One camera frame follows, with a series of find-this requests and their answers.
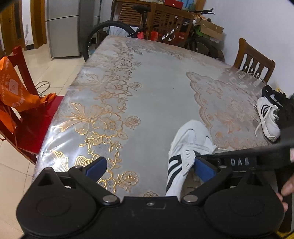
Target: orange bag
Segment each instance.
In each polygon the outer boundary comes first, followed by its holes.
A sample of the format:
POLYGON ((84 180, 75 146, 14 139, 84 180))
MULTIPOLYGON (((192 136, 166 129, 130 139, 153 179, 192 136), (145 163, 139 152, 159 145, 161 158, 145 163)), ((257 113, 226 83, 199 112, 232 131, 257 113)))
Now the orange bag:
MULTIPOLYGON (((32 95, 20 81, 12 63, 7 57, 0 60, 0 86, 1 86, 1 101, 10 107, 15 108, 18 112, 39 107, 42 104, 48 103, 55 99, 56 94, 48 94, 40 98, 38 95, 32 95)), ((8 112, 0 109, 0 120, 13 133, 15 124, 8 112)))

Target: refrigerator door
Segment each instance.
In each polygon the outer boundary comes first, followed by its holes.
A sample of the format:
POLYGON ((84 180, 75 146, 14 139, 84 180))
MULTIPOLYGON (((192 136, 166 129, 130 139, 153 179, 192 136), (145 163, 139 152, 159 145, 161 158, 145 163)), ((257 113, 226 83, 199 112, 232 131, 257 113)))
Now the refrigerator door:
POLYGON ((79 14, 79 0, 46 0, 45 4, 46 21, 79 14))
POLYGON ((52 57, 79 56, 78 16, 46 22, 49 51, 52 57))

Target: white sneaker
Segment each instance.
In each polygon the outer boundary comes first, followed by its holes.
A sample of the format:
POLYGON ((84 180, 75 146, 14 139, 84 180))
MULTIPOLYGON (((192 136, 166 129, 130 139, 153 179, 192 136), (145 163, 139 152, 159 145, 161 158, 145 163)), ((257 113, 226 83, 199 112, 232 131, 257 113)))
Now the white sneaker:
POLYGON ((262 126, 264 135, 270 141, 275 142, 281 133, 276 123, 279 120, 279 117, 275 114, 275 111, 278 111, 279 108, 276 105, 270 103, 265 97, 260 97, 257 100, 256 108, 260 117, 260 123, 255 129, 255 135, 259 127, 262 126))
POLYGON ((187 173, 194 165, 195 152, 212 154, 216 149, 204 124, 197 120, 185 123, 178 130, 168 152, 166 196, 177 196, 180 200, 187 173))

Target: black and white sneaker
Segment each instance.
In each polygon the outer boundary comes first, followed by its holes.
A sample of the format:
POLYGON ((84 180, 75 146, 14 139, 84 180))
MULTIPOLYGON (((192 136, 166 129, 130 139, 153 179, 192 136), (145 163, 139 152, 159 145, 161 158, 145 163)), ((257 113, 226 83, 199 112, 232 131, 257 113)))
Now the black and white sneaker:
POLYGON ((185 123, 177 132, 168 152, 168 178, 166 196, 177 196, 189 170, 195 162, 195 153, 212 154, 217 150, 205 125, 197 120, 185 123))
POLYGON ((260 126, 262 126, 262 130, 264 135, 272 142, 275 142, 277 138, 280 136, 280 129, 277 125, 279 121, 279 117, 277 113, 279 108, 277 105, 271 104, 267 98, 260 97, 257 100, 256 108, 258 111, 258 115, 260 117, 260 123, 255 129, 255 135, 260 126))
POLYGON ((281 109, 286 102, 289 100, 285 93, 273 90, 269 85, 262 88, 262 96, 267 98, 267 100, 281 109))

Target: cardboard box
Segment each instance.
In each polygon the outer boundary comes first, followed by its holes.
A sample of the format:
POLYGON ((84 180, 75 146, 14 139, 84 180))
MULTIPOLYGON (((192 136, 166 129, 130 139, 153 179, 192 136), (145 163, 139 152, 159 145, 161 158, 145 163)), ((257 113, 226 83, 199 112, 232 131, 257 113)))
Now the cardboard box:
POLYGON ((220 41, 223 39, 223 27, 208 21, 200 22, 200 32, 220 41))

